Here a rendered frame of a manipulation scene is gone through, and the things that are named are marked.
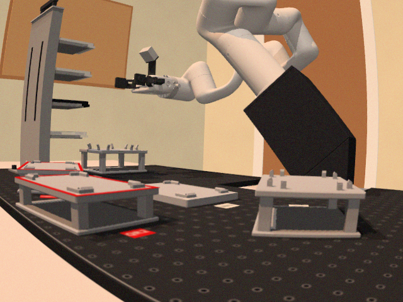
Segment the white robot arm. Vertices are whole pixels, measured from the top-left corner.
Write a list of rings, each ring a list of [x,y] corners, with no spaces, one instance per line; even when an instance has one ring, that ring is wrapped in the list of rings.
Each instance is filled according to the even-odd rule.
[[[202,0],[197,32],[234,68],[233,76],[217,88],[208,65],[196,62],[181,78],[170,76],[173,91],[166,99],[196,98],[208,104],[230,96],[243,80],[258,97],[291,65],[301,71],[313,62],[319,49],[300,11],[276,4],[277,0]],[[293,55],[289,57],[280,42],[261,44],[254,35],[283,35]]]

